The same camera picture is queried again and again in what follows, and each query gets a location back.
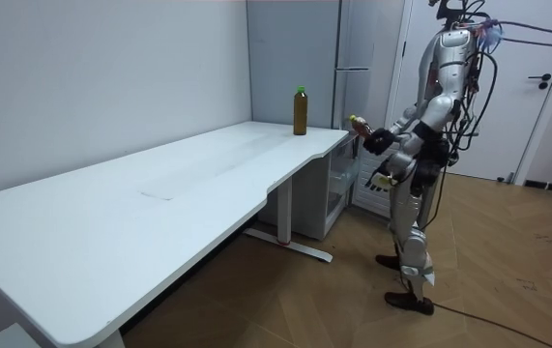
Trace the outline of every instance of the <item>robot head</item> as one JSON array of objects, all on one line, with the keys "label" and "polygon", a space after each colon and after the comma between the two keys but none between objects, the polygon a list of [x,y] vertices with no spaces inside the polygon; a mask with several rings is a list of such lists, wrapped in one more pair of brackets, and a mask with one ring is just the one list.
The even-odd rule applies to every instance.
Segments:
[{"label": "robot head", "polygon": [[477,8],[473,13],[469,13],[469,7],[468,3],[469,0],[460,0],[455,1],[457,6],[454,9],[451,9],[448,7],[448,3],[450,0],[428,0],[428,5],[431,7],[434,7],[437,3],[439,3],[439,9],[437,10],[437,19],[445,19],[446,20],[446,29],[450,29],[451,25],[455,22],[463,22],[465,21],[465,16],[467,15],[467,20],[470,20],[471,17],[484,17],[484,18],[490,18],[490,16],[486,13],[479,12],[479,8]]}]

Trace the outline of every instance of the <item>humanoid robot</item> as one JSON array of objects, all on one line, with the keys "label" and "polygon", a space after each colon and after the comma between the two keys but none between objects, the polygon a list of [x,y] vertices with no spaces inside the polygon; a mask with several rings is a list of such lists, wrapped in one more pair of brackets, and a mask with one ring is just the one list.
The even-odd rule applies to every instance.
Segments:
[{"label": "humanoid robot", "polygon": [[[375,131],[363,143],[365,149],[375,155],[383,154],[393,143],[399,145],[397,152],[388,157],[368,181],[373,189],[389,190],[392,202],[390,230],[396,255],[378,255],[376,260],[400,271],[408,284],[405,285],[408,292],[386,293],[385,300],[390,305],[426,315],[433,314],[434,304],[423,296],[423,285],[427,281],[434,284],[434,271],[427,252],[425,226],[418,226],[417,220],[425,193],[435,185],[441,169],[457,161],[453,143],[455,141],[457,148],[465,127],[458,131],[448,129],[454,130],[463,101],[478,90],[478,59],[485,54],[479,52],[476,35],[460,25],[465,15],[471,18],[478,14],[450,9],[448,1],[441,0],[437,14],[438,19],[446,20],[446,25],[432,39],[421,58],[417,103],[388,130]],[[429,5],[437,2],[429,0]],[[415,121],[417,124],[407,131]]]}]

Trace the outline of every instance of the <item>table leg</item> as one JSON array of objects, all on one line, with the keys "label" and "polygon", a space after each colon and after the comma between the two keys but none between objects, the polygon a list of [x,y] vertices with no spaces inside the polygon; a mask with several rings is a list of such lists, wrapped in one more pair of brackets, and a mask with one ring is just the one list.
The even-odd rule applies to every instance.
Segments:
[{"label": "table leg", "polygon": [[332,262],[334,259],[329,253],[309,246],[303,246],[291,242],[291,212],[293,206],[293,179],[288,178],[277,188],[277,237],[268,233],[249,228],[246,234],[263,241],[280,245],[306,255],[317,258],[320,261]]},{"label": "table leg", "polygon": [[123,338],[119,331],[115,331],[106,340],[98,345],[98,348],[125,348],[123,344]]}]

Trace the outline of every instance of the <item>table top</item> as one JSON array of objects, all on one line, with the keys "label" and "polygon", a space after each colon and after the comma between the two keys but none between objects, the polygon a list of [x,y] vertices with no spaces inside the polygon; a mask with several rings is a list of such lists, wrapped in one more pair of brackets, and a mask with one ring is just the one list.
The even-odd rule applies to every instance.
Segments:
[{"label": "table top", "polygon": [[347,131],[246,122],[0,191],[0,291],[59,347],[93,347]]}]

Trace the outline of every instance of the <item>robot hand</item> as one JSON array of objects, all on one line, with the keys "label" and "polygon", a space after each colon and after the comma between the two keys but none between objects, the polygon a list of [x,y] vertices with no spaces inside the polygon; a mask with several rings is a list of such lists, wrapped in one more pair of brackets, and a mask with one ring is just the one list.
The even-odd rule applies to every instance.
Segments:
[{"label": "robot hand", "polygon": [[395,141],[395,135],[389,130],[376,130],[364,142],[363,146],[367,151],[376,156],[382,155]]}]

